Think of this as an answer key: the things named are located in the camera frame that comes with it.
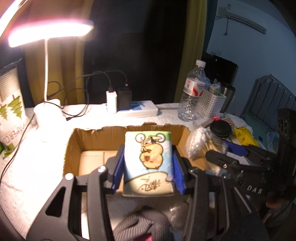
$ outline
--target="black power adapter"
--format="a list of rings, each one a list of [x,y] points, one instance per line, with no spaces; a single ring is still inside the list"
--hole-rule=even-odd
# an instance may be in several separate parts
[[[129,87],[119,88],[117,91],[117,108],[120,110],[131,109],[131,96],[132,92]]]

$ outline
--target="lamp stem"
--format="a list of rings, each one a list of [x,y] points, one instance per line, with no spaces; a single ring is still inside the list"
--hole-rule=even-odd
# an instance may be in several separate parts
[[[48,39],[44,40],[45,52],[45,82],[44,82],[44,101],[47,101],[47,85],[48,85]]]

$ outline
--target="white lamp base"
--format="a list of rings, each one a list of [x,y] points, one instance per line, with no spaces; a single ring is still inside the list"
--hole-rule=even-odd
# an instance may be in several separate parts
[[[63,116],[61,109],[56,106],[60,106],[60,100],[53,99],[48,100],[48,102],[53,104],[40,103],[34,108],[37,124],[41,132],[41,140],[43,142],[51,141],[58,136],[66,123],[66,118]]]

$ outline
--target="plastic bottle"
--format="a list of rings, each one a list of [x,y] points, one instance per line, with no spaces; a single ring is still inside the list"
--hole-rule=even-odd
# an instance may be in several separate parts
[[[194,121],[197,119],[197,100],[205,88],[205,64],[204,61],[197,60],[195,68],[187,75],[178,107],[178,117],[183,121]]]

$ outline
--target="yellow package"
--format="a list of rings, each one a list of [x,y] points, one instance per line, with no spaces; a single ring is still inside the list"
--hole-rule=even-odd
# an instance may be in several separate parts
[[[256,141],[249,129],[245,127],[240,127],[240,128],[233,128],[234,133],[237,137],[237,139],[240,141],[240,143],[244,146],[248,145],[254,145],[254,146],[259,146],[258,141]]]

